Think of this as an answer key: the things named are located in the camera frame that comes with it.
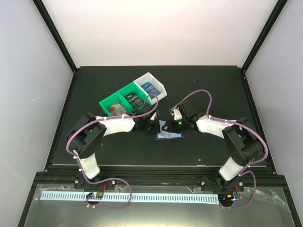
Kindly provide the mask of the green double card bin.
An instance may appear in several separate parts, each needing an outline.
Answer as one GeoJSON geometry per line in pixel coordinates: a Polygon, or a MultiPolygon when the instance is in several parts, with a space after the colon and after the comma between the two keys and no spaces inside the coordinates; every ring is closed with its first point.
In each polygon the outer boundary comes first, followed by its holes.
{"type": "Polygon", "coordinates": [[[130,92],[135,92],[139,97],[139,95],[141,93],[141,89],[134,82],[131,82],[130,84],[122,87],[121,89],[117,90],[110,96],[101,100],[99,102],[99,105],[101,106],[101,108],[103,109],[104,113],[107,116],[110,116],[107,109],[115,102],[119,102],[127,112],[132,112],[132,111],[134,111],[134,109],[124,98],[124,96],[129,94],[130,92]]]}

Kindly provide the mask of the white card bin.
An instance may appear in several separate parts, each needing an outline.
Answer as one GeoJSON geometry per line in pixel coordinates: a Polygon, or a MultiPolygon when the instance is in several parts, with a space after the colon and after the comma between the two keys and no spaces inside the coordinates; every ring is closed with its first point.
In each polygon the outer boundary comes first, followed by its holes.
{"type": "Polygon", "coordinates": [[[146,95],[150,95],[150,94],[156,95],[159,101],[167,96],[167,91],[164,85],[149,72],[135,79],[134,83],[146,95]]]}

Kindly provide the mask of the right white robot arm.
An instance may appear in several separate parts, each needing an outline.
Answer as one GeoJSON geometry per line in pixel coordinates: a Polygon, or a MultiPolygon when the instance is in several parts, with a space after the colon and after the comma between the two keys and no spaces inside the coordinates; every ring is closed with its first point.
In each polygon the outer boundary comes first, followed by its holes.
{"type": "Polygon", "coordinates": [[[197,113],[189,101],[184,101],[170,109],[172,119],[166,121],[162,130],[182,133],[193,130],[208,133],[224,139],[230,157],[219,169],[214,184],[225,191],[232,186],[232,180],[241,175],[250,165],[266,156],[268,148],[262,138],[255,133],[250,121],[223,120],[204,113],[197,113]]]}

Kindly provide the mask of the blue leather card holder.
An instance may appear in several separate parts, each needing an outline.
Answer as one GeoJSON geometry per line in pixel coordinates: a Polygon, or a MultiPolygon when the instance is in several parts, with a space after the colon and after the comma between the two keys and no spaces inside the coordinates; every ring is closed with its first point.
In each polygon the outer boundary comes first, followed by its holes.
{"type": "Polygon", "coordinates": [[[156,140],[172,140],[184,138],[184,133],[174,133],[163,130],[162,126],[164,126],[165,123],[165,121],[159,120],[160,132],[155,135],[156,140]]]}

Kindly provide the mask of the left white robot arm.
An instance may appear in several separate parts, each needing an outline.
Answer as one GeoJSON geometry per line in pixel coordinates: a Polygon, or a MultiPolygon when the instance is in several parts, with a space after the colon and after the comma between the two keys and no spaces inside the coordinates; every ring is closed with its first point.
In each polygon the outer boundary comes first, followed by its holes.
{"type": "Polygon", "coordinates": [[[145,104],[137,112],[126,112],[118,116],[101,117],[84,114],[67,135],[66,151],[73,155],[79,171],[85,176],[85,183],[91,189],[101,185],[102,178],[97,164],[96,151],[105,136],[116,133],[139,131],[154,135],[159,131],[159,111],[145,104]]]}

